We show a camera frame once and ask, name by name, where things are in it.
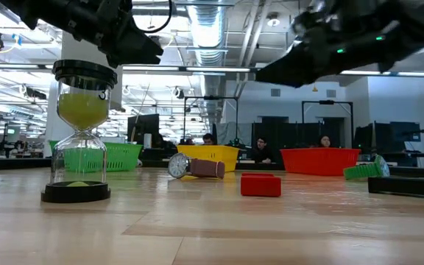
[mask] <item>plastic basket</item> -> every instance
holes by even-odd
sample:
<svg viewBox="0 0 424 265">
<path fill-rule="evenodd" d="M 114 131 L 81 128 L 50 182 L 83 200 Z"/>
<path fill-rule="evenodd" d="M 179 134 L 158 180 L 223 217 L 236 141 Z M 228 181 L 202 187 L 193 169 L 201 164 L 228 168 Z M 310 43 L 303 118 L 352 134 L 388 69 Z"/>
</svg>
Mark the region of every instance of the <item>plastic basket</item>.
<svg viewBox="0 0 424 265">
<path fill-rule="evenodd" d="M 236 160 L 239 156 L 239 149 L 230 146 L 178 145 L 177 151 L 190 158 L 223 162 L 225 164 L 225 172 L 235 171 Z"/>
<path fill-rule="evenodd" d="M 58 141 L 50 141 L 52 150 Z M 137 166 L 142 146 L 139 144 L 104 143 L 107 147 L 108 172 L 131 171 Z M 95 149 L 73 148 L 65 151 L 65 167 L 70 172 L 96 172 L 101 169 L 102 152 Z"/>
<path fill-rule="evenodd" d="M 284 166 L 289 173 L 342 176 L 356 165 L 360 149 L 306 148 L 282 149 Z"/>
</svg>

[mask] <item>hourglass top cap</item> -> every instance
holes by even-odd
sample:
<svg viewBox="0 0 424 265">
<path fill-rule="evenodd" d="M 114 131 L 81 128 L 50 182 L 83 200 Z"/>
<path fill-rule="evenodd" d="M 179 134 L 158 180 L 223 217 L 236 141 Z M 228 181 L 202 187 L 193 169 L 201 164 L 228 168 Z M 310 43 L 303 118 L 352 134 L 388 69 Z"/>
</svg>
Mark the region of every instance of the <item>hourglass top cap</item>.
<svg viewBox="0 0 424 265">
<path fill-rule="evenodd" d="M 106 82 L 111 88 L 117 84 L 117 73 L 114 70 L 83 60 L 58 60 L 53 64 L 52 73 L 57 81 L 64 77 L 87 77 Z"/>
</svg>

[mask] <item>wooden table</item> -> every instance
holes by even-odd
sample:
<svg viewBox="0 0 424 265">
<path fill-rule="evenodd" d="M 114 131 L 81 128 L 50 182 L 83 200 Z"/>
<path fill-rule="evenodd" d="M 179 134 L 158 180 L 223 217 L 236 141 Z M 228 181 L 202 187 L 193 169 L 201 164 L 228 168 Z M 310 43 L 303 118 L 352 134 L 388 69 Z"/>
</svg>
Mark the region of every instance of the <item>wooden table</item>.
<svg viewBox="0 0 424 265">
<path fill-rule="evenodd" d="M 0 264 L 424 264 L 424 199 L 277 173 L 281 198 L 165 169 L 109 173 L 112 198 L 40 202 L 49 169 L 0 171 Z"/>
</svg>

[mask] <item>robotic arm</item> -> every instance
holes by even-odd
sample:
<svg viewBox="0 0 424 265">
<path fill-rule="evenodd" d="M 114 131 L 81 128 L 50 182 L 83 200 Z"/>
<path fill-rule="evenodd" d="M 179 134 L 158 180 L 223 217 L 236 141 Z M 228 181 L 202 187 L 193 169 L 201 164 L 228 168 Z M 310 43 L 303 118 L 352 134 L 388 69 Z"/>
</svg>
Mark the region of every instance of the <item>robotic arm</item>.
<svg viewBox="0 0 424 265">
<path fill-rule="evenodd" d="M 131 0 L 0 0 L 30 28 L 38 19 L 86 40 L 107 55 L 113 68 L 158 64 L 163 50 L 133 20 Z"/>
<path fill-rule="evenodd" d="M 302 42 L 256 81 L 299 88 L 372 63 L 388 71 L 424 47 L 424 0 L 313 0 L 292 29 Z"/>
</svg>

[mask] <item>yellow basket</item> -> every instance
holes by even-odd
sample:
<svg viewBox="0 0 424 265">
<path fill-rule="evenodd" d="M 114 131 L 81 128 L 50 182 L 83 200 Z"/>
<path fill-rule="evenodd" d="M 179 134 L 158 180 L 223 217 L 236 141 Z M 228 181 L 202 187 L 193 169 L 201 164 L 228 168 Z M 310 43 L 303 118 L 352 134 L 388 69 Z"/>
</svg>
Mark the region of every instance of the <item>yellow basket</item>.
<svg viewBox="0 0 424 265">
<path fill-rule="evenodd" d="M 225 164 L 225 172 L 235 171 L 239 149 L 230 146 L 187 146 L 178 145 L 177 151 L 190 158 L 197 158 Z"/>
</svg>

